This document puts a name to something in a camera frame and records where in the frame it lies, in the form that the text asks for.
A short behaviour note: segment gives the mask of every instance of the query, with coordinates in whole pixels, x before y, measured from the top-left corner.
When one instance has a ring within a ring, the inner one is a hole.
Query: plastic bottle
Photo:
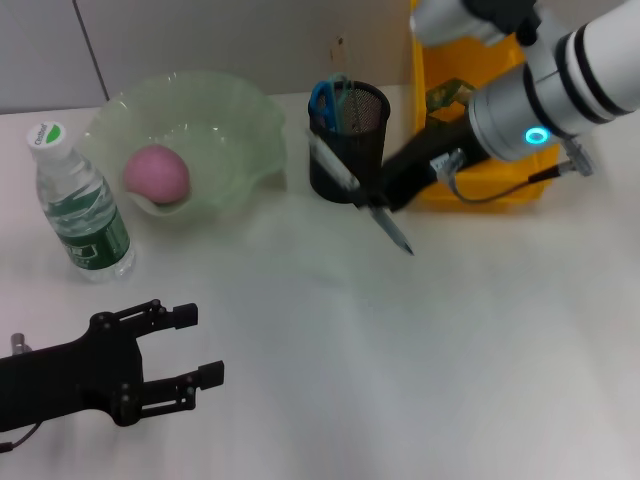
[[[35,126],[27,143],[38,164],[40,205],[71,262],[93,282],[122,277],[135,252],[102,174],[73,149],[58,122]]]

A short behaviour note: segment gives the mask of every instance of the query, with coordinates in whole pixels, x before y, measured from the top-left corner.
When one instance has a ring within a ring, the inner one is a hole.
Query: pink fruit
[[[173,150],[149,145],[134,153],[127,162],[124,185],[127,191],[154,203],[173,203],[189,194],[189,169]]]

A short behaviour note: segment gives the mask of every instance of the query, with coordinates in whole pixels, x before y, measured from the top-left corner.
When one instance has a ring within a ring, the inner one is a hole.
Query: blue scissor handle
[[[342,82],[342,92],[340,98],[336,98],[335,84]],[[318,83],[311,92],[311,110],[314,115],[324,118],[325,125],[332,132],[342,132],[343,121],[342,112],[344,104],[349,97],[349,79],[344,73],[331,75],[328,81]],[[321,95],[325,97],[324,108],[318,107],[318,100]]]

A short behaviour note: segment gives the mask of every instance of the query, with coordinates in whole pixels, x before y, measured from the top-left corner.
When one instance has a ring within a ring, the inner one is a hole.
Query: yellow bin
[[[499,75],[524,63],[525,57],[514,37],[507,38],[495,47],[485,47],[480,42],[464,38],[437,48],[424,48],[413,39],[413,76],[415,86],[415,131],[425,128],[427,119],[427,92],[459,79],[480,88]],[[432,117],[451,121],[464,114],[464,106],[454,103],[438,110]],[[456,179],[460,192],[469,198],[484,198],[507,190],[524,182],[529,175],[555,165],[559,147],[551,147],[516,163],[504,163],[491,159],[458,173]],[[526,205],[542,196],[551,182],[543,182],[522,189],[508,197],[487,205],[461,203],[446,186],[436,184],[425,189],[417,198],[421,208],[441,211],[500,213],[513,206]]]

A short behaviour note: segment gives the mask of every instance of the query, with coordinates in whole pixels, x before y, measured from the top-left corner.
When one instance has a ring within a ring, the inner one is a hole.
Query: table surface
[[[407,136],[405,92],[388,149]],[[287,191],[178,228],[119,198],[138,263],[89,285],[42,215],[24,132],[79,135],[95,109],[0,116],[0,356],[73,340],[97,311],[196,302],[200,325],[140,341],[147,380],[215,360],[194,412],[120,429],[44,424],[1,478],[552,480],[638,478],[640,116],[592,139],[598,178],[563,179],[518,215],[401,213],[410,258],[306,182],[307,95],[287,114]],[[22,431],[2,434],[15,440]]]

